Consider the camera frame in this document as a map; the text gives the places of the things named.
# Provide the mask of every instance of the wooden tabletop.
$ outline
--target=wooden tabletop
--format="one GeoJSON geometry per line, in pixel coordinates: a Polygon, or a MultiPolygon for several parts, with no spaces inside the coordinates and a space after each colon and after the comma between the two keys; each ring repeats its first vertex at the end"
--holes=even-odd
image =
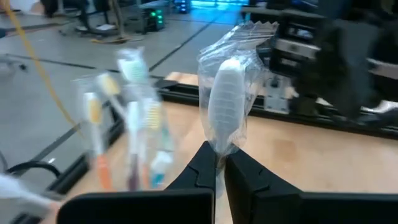
{"type": "MultiPolygon", "coordinates": [[[[197,85],[196,75],[172,73],[167,79],[197,85]]],[[[169,102],[164,106],[178,143],[170,182],[195,155],[205,135],[198,107],[169,102]]],[[[257,117],[248,118],[247,136],[245,152],[302,190],[398,193],[398,141],[257,117]]],[[[126,145],[123,135],[107,154],[119,189],[125,184],[126,145]]],[[[67,197],[100,191],[96,183],[95,173],[89,171],[67,197]]],[[[226,194],[218,205],[228,205],[226,194]]],[[[232,223],[227,208],[217,211],[220,223],[232,223]]]]}

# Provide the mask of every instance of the orange toothbrush handle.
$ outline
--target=orange toothbrush handle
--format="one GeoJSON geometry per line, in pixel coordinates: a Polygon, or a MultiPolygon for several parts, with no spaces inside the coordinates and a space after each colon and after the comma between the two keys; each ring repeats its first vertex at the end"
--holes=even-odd
{"type": "Polygon", "coordinates": [[[101,182],[102,187],[105,190],[113,191],[111,173],[109,171],[108,163],[106,162],[106,158],[104,155],[100,155],[97,157],[97,171],[99,181],[101,182]]]}

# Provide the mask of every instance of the concrete floor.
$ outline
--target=concrete floor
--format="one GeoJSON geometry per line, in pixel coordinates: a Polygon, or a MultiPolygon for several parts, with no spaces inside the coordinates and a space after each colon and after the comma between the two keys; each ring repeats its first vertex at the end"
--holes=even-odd
{"type": "MultiPolygon", "coordinates": [[[[26,24],[36,25],[40,21],[31,19],[26,24]]],[[[165,77],[170,72],[195,74],[199,50],[216,42],[233,28],[235,22],[236,12],[233,9],[196,9],[191,14],[166,16],[164,30],[145,35],[143,41],[123,45],[93,44],[89,38],[75,35],[64,37],[58,33],[59,28],[27,35],[36,54],[44,61],[42,65],[57,94],[71,116],[78,120],[76,91],[72,80],[92,74],[95,69],[117,69],[114,53],[118,49],[145,47],[144,56],[152,68],[153,76],[165,77]]],[[[0,27],[2,24],[9,26],[6,17],[1,18],[0,27]]],[[[9,166],[13,166],[34,158],[71,126],[51,99],[33,61],[25,59],[28,54],[20,37],[0,39],[0,53],[11,54],[29,67],[27,73],[18,72],[10,80],[0,80],[0,104],[3,105],[0,110],[0,151],[5,155],[9,166]]],[[[82,152],[81,140],[75,134],[43,160],[52,161],[63,171],[82,152]]],[[[28,171],[22,178],[40,189],[53,181],[52,175],[42,170],[28,171]]],[[[18,209],[11,203],[0,203],[0,223],[8,223],[17,213],[18,209]]]]}

